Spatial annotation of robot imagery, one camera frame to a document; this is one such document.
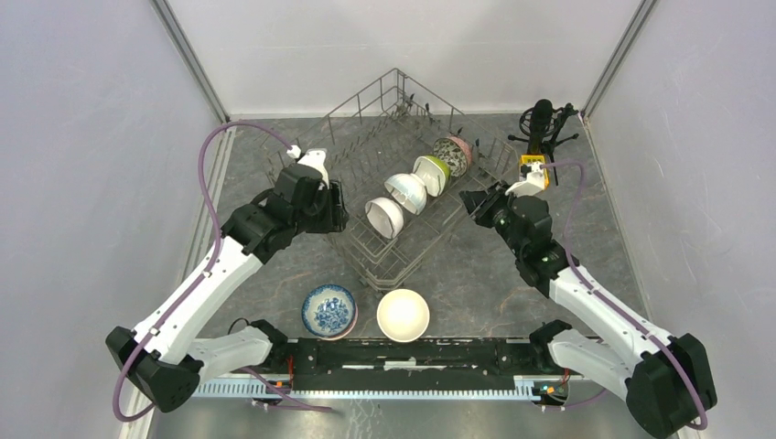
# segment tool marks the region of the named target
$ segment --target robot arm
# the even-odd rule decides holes
[[[524,281],[578,316],[606,343],[596,343],[556,320],[531,334],[539,366],[582,373],[622,398],[653,436],[675,433],[699,412],[682,373],[689,376],[706,410],[717,403],[703,345],[690,334],[674,337],[639,316],[553,239],[549,206],[534,196],[547,187],[544,172],[543,163],[523,163],[523,178],[514,185],[500,182],[486,191],[461,193],[475,222],[495,229],[506,242]]]
[[[201,381],[266,359],[272,342],[256,327],[201,342],[194,338],[234,290],[296,235],[344,230],[348,214],[340,184],[329,181],[325,159],[324,150],[310,150],[284,168],[273,189],[237,208],[223,225],[221,251],[209,271],[214,248],[150,316],[132,330],[116,327],[105,340],[122,368],[150,335],[127,378],[162,412],[183,404]],[[160,327],[159,318],[169,312]]]

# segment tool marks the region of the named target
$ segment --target wire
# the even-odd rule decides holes
[[[560,386],[561,387],[565,386],[570,379],[571,379],[571,370],[566,368],[566,371],[563,372],[563,378],[560,381]]]
[[[251,322],[249,322],[247,318],[245,318],[245,317],[238,317],[237,320],[233,321],[232,324],[229,325],[229,329],[226,330],[226,335],[227,336],[232,333],[232,330],[234,329],[234,326],[237,325],[237,322],[239,322],[240,320],[245,322],[245,325],[247,325],[247,326],[251,325]]]
[[[194,282],[192,282],[186,290],[178,297],[178,299],[173,302],[173,304],[159,317],[159,319],[156,320],[156,322],[151,326],[149,329],[149,332],[143,336],[143,338],[140,340],[140,343],[135,346],[135,349],[132,350],[132,352],[129,354],[129,357],[124,362],[124,365],[122,366],[121,373],[119,374],[118,380],[116,380],[116,384],[113,387],[113,415],[118,419],[119,421],[123,423],[131,423],[133,421],[137,421],[138,419],[142,418],[151,410],[154,408],[154,404],[151,403],[147,407],[145,407],[140,412],[127,416],[125,415],[121,410],[121,390],[122,386],[124,385],[124,380],[126,379],[127,375],[129,374],[129,369],[131,369],[135,361],[137,360],[137,357],[140,356],[140,352],[143,351],[143,349],[146,348],[146,345],[148,345],[148,342],[151,341],[151,337],[153,336],[151,332],[156,332],[159,330],[159,328],[162,327],[162,325],[165,324],[167,319],[172,315],[172,313],[175,312],[176,309],[180,306],[180,304],[183,303],[190,295],[191,293],[199,286],[199,284],[202,283],[202,281],[205,279],[205,273],[209,273],[210,270],[213,268],[213,265],[218,260],[219,255],[221,254],[221,224],[218,220],[218,215],[216,214],[216,208],[213,206],[213,200],[210,198],[210,193],[208,192],[208,184],[205,182],[205,155],[208,151],[208,147],[210,146],[210,142],[215,138],[216,135],[232,128],[233,126],[251,126],[253,128],[256,128],[258,130],[264,131],[267,134],[270,134],[275,139],[277,139],[281,144],[283,144],[286,149],[289,151],[292,149],[291,144],[281,137],[279,134],[275,134],[270,130],[269,128],[265,127],[264,125],[260,123],[255,122],[244,122],[244,121],[234,121],[225,123],[216,129],[214,129],[210,134],[208,134],[208,137],[205,138],[205,142],[202,144],[202,147],[199,149],[199,160],[197,163],[197,173],[199,177],[199,190],[202,192],[202,197],[205,198],[205,207],[208,209],[208,213],[210,214],[210,221],[212,222],[212,228],[213,228],[213,236],[214,243],[213,243],[213,254],[211,255],[210,259],[208,260],[208,263],[205,264],[205,268],[195,279]]]
[[[242,370],[243,372],[247,372],[247,373],[253,375],[253,377],[256,378],[257,380],[261,381],[262,384],[264,386],[266,386],[266,388],[269,391],[271,391],[272,393],[277,394],[284,401],[288,401],[288,402],[291,402],[292,404],[294,404],[294,405],[269,405],[269,406],[267,406],[268,409],[277,409],[277,410],[307,410],[307,411],[310,411],[310,412],[324,412],[324,413],[334,412],[334,409],[332,409],[331,407],[323,407],[323,406],[320,406],[320,405],[309,405],[309,404],[303,403],[300,400],[295,400],[294,398],[291,398],[290,396],[288,396],[285,393],[283,393],[282,391],[280,391],[280,389],[278,389],[275,386],[273,386],[272,384],[270,384],[269,381],[267,381],[263,376],[259,375],[259,373],[257,373],[255,370],[253,370],[251,368],[242,368],[240,370]]]
[[[596,393],[595,396],[593,396],[590,399],[584,400],[582,402],[575,402],[573,404],[567,404],[561,407],[555,407],[554,405],[542,405],[542,412],[550,411],[550,412],[565,412],[566,410],[571,409],[578,409],[579,407],[584,407],[586,405],[592,404],[593,402],[598,401],[601,399],[602,396],[604,396],[607,393],[606,389],[601,389],[600,392]]]
[[[574,216],[574,210],[577,208],[577,204],[579,203],[579,200],[582,199],[582,189],[585,187],[585,167],[582,165],[582,163],[576,161],[576,160],[565,160],[562,162],[555,162],[550,164],[542,165],[542,168],[547,167],[562,167],[562,166],[576,166],[579,168],[579,186],[577,186],[577,193],[574,196],[574,200],[571,202],[571,209],[568,211],[568,217],[566,217],[566,225],[563,228],[563,236],[564,241],[566,241],[566,259],[568,260],[568,265],[571,268],[571,271],[574,272],[574,274],[577,276],[577,279],[579,279],[579,282],[582,283],[588,290],[590,290],[595,297],[597,297],[601,302],[605,303],[609,308],[614,310],[617,314],[622,316],[625,320],[628,321],[633,327],[639,330],[645,337],[647,337],[657,348],[668,358],[668,360],[671,362],[671,365],[676,369],[676,372],[679,374],[679,378],[682,379],[682,382],[684,383],[684,386],[687,388],[687,391],[690,393],[690,398],[693,400],[693,404],[695,405],[695,409],[698,411],[698,417],[700,418],[700,423],[689,423],[687,426],[694,429],[694,430],[705,430],[708,426],[708,418],[706,417],[706,409],[704,409],[703,403],[701,402],[701,398],[698,395],[697,390],[695,389],[695,386],[693,385],[693,382],[690,380],[690,377],[687,375],[687,372],[684,371],[684,368],[681,364],[679,364],[679,360],[676,359],[674,354],[668,350],[668,347],[664,345],[662,341],[660,341],[657,337],[650,334],[649,329],[647,329],[644,325],[641,324],[637,319],[633,318],[628,312],[620,308],[617,304],[615,304],[611,299],[606,297],[604,294],[602,294],[596,287],[591,283],[588,279],[585,278],[584,275],[579,271],[577,266],[574,264],[574,258],[571,255],[571,218]]]

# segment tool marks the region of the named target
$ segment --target metal wire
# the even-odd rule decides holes
[[[412,172],[418,156],[432,155],[434,142],[458,129],[472,147],[476,139],[489,147],[477,148],[467,174],[449,181],[440,197],[429,197],[419,216],[405,212],[404,228],[394,239],[378,234],[366,220],[366,202],[389,198],[385,179]],[[401,285],[466,218],[460,190],[481,190],[508,179],[510,164],[518,163],[517,153],[503,140],[506,134],[471,120],[397,69],[361,89],[297,139],[303,150],[328,150],[329,175],[340,181],[350,222],[345,231],[326,239],[378,291]],[[275,176],[287,165],[282,156],[271,162],[269,172]]]

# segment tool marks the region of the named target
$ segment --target speckled gray surface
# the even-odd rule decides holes
[[[514,133],[518,115],[470,116],[502,133]],[[313,125],[315,119],[263,121],[278,133],[294,138]],[[582,125],[570,119],[563,136],[580,133],[556,150],[556,159],[576,159],[587,166],[587,188],[573,221],[574,254],[604,286],[625,304],[643,313],[644,307],[622,238],[611,211],[605,186]],[[278,145],[252,129],[236,135],[219,212],[223,220],[236,207],[250,201],[269,182],[264,176],[268,149]],[[560,186],[551,186],[541,197],[550,204],[554,232],[561,237],[578,172],[560,171]],[[350,206],[350,210],[362,206]],[[237,317],[265,318],[290,337],[311,337],[300,318],[306,294],[321,284],[340,284],[353,292],[360,321],[350,337],[380,336],[375,311],[381,295],[364,287],[360,276],[347,265],[321,236],[299,236],[291,247],[279,252],[262,270],[245,282],[205,326],[203,337],[225,334]],[[429,336],[520,337],[527,336],[542,322],[561,318],[583,332],[589,330],[564,308],[528,287],[514,268],[513,257],[493,230],[464,220],[457,232],[442,241],[421,268],[405,282],[428,302]]]

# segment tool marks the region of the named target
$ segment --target microphone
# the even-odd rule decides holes
[[[528,123],[529,154],[539,154],[542,150],[542,140],[547,132],[550,131],[550,124],[553,122],[553,103],[547,99],[541,99],[536,102],[531,110],[531,121]]]
[[[536,105],[533,106],[531,112],[531,121],[528,123],[528,129],[531,133],[546,133],[550,128],[550,123],[553,121],[553,103],[547,99],[539,100]]]

